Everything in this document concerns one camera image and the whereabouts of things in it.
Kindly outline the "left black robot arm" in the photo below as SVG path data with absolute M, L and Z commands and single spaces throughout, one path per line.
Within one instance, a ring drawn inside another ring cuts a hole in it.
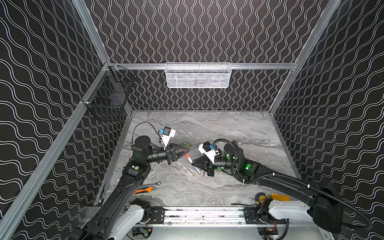
M 176 162 L 190 149 L 178 144 L 159 147 L 148 136 L 136 138 L 133 155 L 110 197 L 83 228 L 75 228 L 70 240 L 122 240 L 136 224 L 151 221 L 150 203 L 135 199 L 135 192 L 151 171 L 151 163 Z

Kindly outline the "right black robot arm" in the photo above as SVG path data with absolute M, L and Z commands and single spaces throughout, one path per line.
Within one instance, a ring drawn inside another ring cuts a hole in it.
M 216 170 L 229 170 L 229 174 L 242 184 L 260 185 L 292 196 L 304 204 L 302 216 L 325 231 L 339 234 L 343 227 L 362 231 L 373 227 L 372 221 L 364 213 L 341 199 L 329 181 L 316 184 L 274 171 L 246 158 L 236 141 L 217 139 L 212 144 L 205 142 L 199 146 L 199 151 L 202 156 L 192 160 L 192 166 L 205 171 L 210 177 L 214 176 Z M 345 223 L 343 215 L 346 208 L 366 223 Z

